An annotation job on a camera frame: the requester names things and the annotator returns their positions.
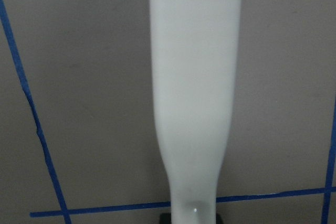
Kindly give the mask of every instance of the white object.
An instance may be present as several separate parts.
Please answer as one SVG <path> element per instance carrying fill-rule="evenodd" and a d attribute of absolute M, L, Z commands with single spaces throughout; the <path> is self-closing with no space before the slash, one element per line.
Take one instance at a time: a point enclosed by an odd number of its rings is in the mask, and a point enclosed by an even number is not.
<path fill-rule="evenodd" d="M 214 224 L 240 0 L 150 0 L 154 115 L 173 224 Z"/>

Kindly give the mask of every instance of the black base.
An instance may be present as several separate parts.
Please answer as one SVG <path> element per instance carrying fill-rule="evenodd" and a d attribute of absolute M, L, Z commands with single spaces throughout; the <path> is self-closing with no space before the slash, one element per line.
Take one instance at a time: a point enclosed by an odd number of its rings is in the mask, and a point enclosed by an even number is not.
<path fill-rule="evenodd" d="M 170 213 L 160 214 L 160 222 L 159 224 L 171 224 L 172 216 Z M 216 214 L 216 224 L 223 224 L 222 218 L 219 214 Z"/>

